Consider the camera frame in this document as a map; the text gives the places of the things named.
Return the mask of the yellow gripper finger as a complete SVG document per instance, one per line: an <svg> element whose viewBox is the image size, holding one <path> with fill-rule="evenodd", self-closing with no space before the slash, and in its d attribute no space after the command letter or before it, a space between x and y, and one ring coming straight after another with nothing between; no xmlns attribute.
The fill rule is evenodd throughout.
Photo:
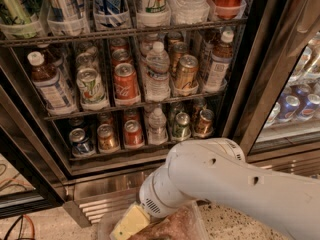
<svg viewBox="0 0 320 240"><path fill-rule="evenodd" d="M134 202L109 234L111 240L128 240L150 224L150 215Z"/></svg>

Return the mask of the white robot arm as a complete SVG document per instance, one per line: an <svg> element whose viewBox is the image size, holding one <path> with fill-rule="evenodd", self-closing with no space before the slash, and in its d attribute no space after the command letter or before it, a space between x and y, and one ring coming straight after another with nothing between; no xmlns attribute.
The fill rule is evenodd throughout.
<svg viewBox="0 0 320 240"><path fill-rule="evenodd" d="M139 190L133 217L121 224L145 228L192 200L238 210L292 240L320 240L320 181L262 169L245 162L227 138L187 140L168 152L165 164Z"/></svg>

